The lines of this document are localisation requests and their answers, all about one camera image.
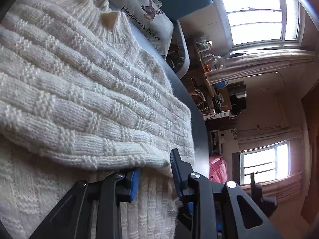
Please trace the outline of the blue folding chair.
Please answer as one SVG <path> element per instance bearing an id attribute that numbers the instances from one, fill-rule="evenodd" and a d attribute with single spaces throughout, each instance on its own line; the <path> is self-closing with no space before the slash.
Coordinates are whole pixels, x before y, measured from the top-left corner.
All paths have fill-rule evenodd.
<path id="1" fill-rule="evenodd" d="M 224 80 L 224 81 L 220 81 L 218 83 L 213 84 L 213 87 L 217 90 L 223 89 L 228 85 L 228 81 Z"/>

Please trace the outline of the grey deer print pillow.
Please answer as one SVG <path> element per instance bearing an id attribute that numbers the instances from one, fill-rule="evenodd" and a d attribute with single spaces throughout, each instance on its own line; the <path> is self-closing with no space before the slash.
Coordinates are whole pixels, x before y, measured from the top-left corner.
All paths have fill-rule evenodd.
<path id="1" fill-rule="evenodd" d="M 142 32 L 163 58 L 167 57 L 174 25 L 160 0 L 109 0 Z"/>

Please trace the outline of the large clear jar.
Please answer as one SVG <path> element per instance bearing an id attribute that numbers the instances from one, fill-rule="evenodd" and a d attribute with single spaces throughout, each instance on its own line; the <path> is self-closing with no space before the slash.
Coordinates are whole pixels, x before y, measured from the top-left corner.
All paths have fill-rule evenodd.
<path id="1" fill-rule="evenodd" d="M 210 64 L 211 64 L 210 68 L 212 71 L 219 71 L 225 68 L 225 60 L 221 56 L 213 56 L 210 61 Z"/>

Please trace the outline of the cream knitted sweater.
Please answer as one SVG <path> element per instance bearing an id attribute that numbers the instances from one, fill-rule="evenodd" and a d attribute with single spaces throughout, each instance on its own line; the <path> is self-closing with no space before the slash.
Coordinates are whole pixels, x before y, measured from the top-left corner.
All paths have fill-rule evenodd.
<path id="1" fill-rule="evenodd" d="M 141 167 L 124 238 L 173 238 L 191 112 L 108 0 L 16 0 L 1 22 L 1 221 L 28 238 L 78 181 Z"/>

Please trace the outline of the black television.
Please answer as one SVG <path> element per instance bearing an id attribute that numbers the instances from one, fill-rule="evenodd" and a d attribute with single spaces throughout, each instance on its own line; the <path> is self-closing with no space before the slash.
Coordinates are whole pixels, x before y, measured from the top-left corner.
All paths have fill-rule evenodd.
<path id="1" fill-rule="evenodd" d="M 232 83 L 227 86 L 228 95 L 231 103 L 230 114 L 236 117 L 241 114 L 243 110 L 247 109 L 247 89 L 246 83 L 240 81 Z"/>

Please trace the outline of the wooden side table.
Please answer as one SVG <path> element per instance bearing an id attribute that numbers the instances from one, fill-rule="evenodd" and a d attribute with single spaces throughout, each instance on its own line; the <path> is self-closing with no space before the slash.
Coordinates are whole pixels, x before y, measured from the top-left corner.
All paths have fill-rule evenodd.
<path id="1" fill-rule="evenodd" d="M 204 120 L 224 118 L 230 116 L 231 103 L 227 88 L 217 90 L 213 87 L 208 74 L 212 72 L 210 61 L 213 54 L 209 52 L 210 47 L 206 42 L 194 42 L 194 50 L 198 58 L 201 70 L 202 83 L 198 83 L 195 77 L 191 77 L 191 96 L 195 98 L 195 104 Z"/>

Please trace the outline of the pink ruffled bed cover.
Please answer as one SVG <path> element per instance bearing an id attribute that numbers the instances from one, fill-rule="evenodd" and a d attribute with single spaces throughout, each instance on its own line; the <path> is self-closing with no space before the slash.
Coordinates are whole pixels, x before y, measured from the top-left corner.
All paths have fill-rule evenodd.
<path id="1" fill-rule="evenodd" d="M 226 161 L 221 155 L 209 156 L 209 180 L 225 184 L 228 180 Z"/>

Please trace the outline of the pink middle curtain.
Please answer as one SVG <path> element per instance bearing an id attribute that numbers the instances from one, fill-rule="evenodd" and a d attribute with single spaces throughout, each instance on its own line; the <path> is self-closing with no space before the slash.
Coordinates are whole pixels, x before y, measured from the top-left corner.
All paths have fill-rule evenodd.
<path id="1" fill-rule="evenodd" d="M 300 49 L 259 50 L 241 56 L 224 58 L 225 68 L 212 71 L 208 79 L 212 83 L 248 77 L 251 74 L 277 71 L 316 61 L 314 51 Z"/>

